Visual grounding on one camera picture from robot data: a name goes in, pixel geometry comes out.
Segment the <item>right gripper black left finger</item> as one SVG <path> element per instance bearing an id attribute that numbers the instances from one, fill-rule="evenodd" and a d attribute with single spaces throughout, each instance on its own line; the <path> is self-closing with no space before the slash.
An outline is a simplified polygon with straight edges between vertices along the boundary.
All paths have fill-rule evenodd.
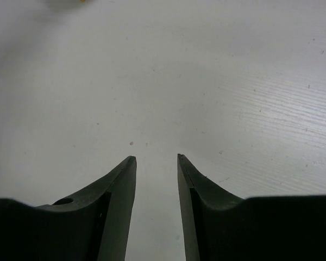
<path id="1" fill-rule="evenodd" d="M 136 167 L 129 156 L 53 204 L 0 198 L 0 260 L 124 260 Z"/>

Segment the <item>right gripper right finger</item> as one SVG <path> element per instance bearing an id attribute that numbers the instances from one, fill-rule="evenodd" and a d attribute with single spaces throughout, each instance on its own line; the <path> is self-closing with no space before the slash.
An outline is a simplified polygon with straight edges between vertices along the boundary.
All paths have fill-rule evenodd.
<path id="1" fill-rule="evenodd" d="M 242 199 L 182 154 L 177 176 L 187 260 L 326 260 L 326 195 Z"/>

